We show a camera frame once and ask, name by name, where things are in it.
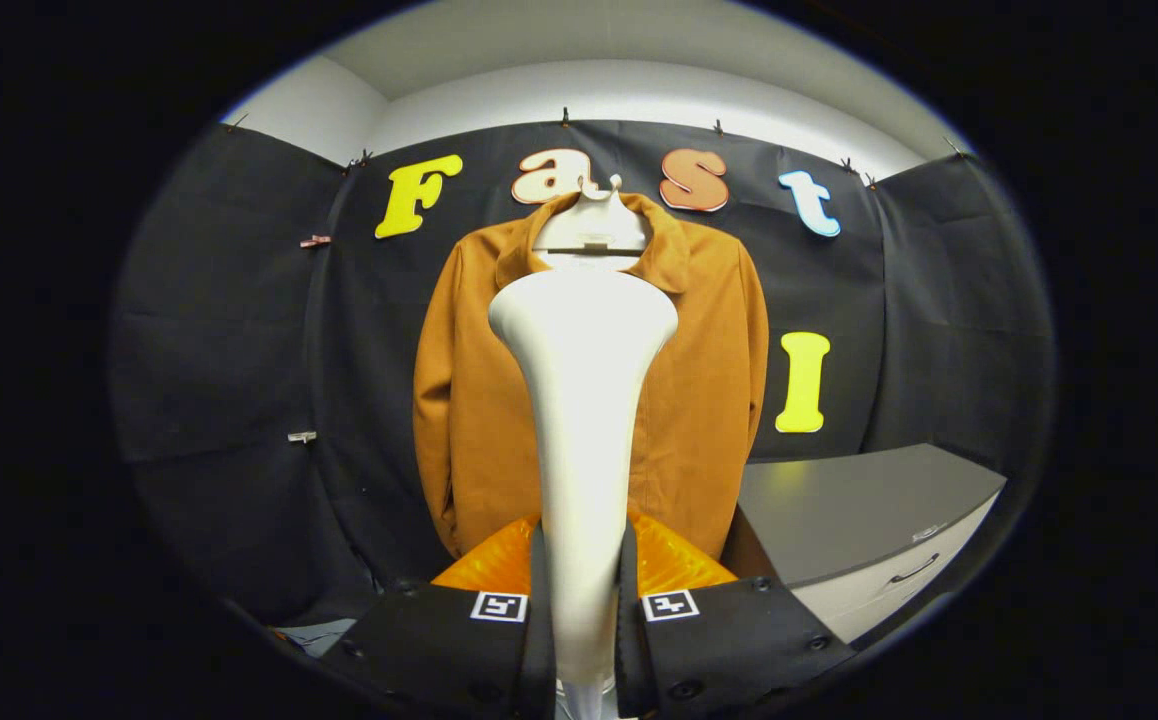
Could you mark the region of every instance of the orange jacket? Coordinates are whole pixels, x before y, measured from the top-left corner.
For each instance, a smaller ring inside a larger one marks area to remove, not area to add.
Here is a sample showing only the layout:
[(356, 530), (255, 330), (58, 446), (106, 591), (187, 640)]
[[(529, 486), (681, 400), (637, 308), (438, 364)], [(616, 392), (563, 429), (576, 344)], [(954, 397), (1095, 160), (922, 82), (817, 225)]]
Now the orange jacket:
[[(507, 284), (549, 270), (530, 251), (534, 238), (578, 196), (468, 234), (433, 291), (415, 359), (415, 456), (437, 534), (455, 557), (541, 510), (530, 397), (488, 309)], [(681, 222), (646, 196), (620, 199), (653, 228), (640, 259), (621, 272), (660, 288), (677, 311), (638, 401), (629, 509), (717, 559), (761, 418), (765, 296), (738, 238)]]

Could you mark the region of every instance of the cabinet drawer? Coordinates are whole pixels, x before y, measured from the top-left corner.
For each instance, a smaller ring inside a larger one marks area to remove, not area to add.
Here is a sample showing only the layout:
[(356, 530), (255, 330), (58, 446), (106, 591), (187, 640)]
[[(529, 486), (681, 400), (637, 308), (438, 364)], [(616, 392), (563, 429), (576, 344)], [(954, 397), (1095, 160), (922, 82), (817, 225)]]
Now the cabinet drawer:
[(990, 497), (957, 524), (889, 559), (821, 583), (790, 589), (831, 632), (850, 642), (926, 587), (975, 534), (996, 497)]

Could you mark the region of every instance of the binder clip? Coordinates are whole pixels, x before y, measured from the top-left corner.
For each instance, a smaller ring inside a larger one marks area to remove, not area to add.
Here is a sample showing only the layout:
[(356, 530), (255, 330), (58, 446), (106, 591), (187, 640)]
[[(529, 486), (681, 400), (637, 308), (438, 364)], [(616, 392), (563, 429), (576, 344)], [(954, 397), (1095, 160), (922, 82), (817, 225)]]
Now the binder clip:
[[(250, 117), (250, 113), (241, 115), (241, 120), (243, 120), (245, 118), (249, 118), (249, 117)], [(237, 128), (237, 126), (240, 126), (241, 120), (237, 120), (237, 122), (233, 123), (230, 126), (223, 128), (223, 132), (228, 133), (228, 135), (232, 135), (232, 131), (235, 131), (235, 128)]]

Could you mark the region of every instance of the white wall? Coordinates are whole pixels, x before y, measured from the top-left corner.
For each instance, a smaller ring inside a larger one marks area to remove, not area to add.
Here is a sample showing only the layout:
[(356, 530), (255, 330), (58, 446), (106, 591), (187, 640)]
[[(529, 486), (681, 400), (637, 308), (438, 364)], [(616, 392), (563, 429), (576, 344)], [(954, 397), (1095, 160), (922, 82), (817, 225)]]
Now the white wall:
[(570, 118), (711, 128), (840, 161), (877, 179), (925, 163), (916, 150), (851, 115), (783, 88), (714, 69), (638, 60), (525, 65), (447, 82), (388, 102), (334, 60), (314, 56), (221, 119), (346, 164), (475, 128)]
[(351, 69), (314, 56), (256, 91), (219, 122), (252, 128), (345, 166), (361, 156), (388, 102)]
[(712, 69), (637, 60), (543, 63), (447, 82), (388, 104), (369, 149), (395, 150), (444, 135), (538, 120), (620, 119), (711, 128), (838, 161), (878, 179), (925, 163), (862, 120), (783, 88)]

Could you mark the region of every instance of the screw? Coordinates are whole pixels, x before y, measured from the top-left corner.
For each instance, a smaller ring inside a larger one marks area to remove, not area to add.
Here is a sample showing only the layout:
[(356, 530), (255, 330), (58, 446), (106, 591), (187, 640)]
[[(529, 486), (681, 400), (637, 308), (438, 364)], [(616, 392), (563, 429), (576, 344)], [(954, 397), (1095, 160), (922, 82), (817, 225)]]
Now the screw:
[(673, 700), (690, 700), (690, 698), (697, 697), (702, 692), (703, 683), (697, 679), (686, 679), (684, 683), (672, 685), (669, 691), (667, 691), (667, 697), (670, 697)]

